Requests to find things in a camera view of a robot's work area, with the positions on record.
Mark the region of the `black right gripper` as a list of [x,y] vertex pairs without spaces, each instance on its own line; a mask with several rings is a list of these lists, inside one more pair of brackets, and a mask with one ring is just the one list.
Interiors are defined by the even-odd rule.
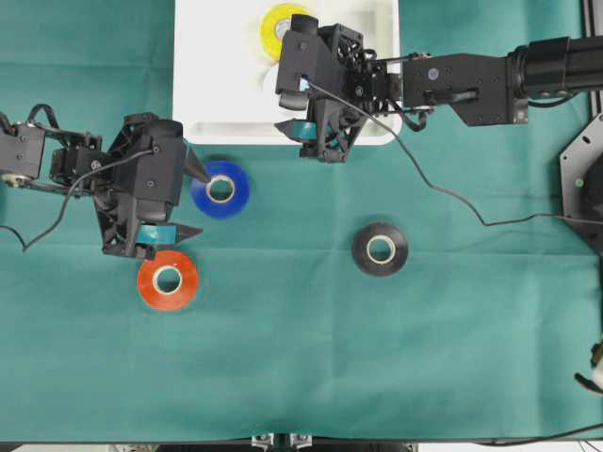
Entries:
[[369,117],[400,114],[401,77],[388,71],[360,33],[342,24],[321,26],[327,52],[318,57],[306,121],[292,119],[274,127],[302,141],[301,158],[344,163]]

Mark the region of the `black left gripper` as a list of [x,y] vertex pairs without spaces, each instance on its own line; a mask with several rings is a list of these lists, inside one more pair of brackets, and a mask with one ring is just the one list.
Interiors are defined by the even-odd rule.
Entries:
[[[142,225],[137,213],[141,200],[132,190],[137,163],[154,147],[154,139],[144,135],[145,127],[153,121],[155,114],[151,112],[126,116],[106,152],[102,150],[102,138],[89,133],[67,136],[53,151],[50,179],[64,188],[67,200],[80,196],[92,199],[104,254],[153,259],[152,245],[178,244],[204,231],[175,223]],[[183,173],[201,183],[212,179],[192,148],[187,148]]]

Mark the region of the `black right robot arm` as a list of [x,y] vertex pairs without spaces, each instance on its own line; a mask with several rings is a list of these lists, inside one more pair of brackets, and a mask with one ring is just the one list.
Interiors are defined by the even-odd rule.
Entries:
[[602,39],[533,41],[507,56],[412,53],[379,58],[361,33],[295,14],[284,33],[275,92],[304,119],[276,123],[302,158],[344,163],[365,124],[396,115],[422,131],[439,105],[467,126],[522,124],[529,107],[553,107],[602,88]]

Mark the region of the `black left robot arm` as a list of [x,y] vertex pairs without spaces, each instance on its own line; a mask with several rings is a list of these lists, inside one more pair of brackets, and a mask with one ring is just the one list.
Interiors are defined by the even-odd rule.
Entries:
[[1,118],[1,179],[63,201],[91,198],[105,255],[152,260],[158,248],[202,233],[171,221],[189,176],[210,175],[187,145],[183,126],[152,112],[128,115],[107,151],[90,132],[59,127],[54,109],[34,105],[26,121]]

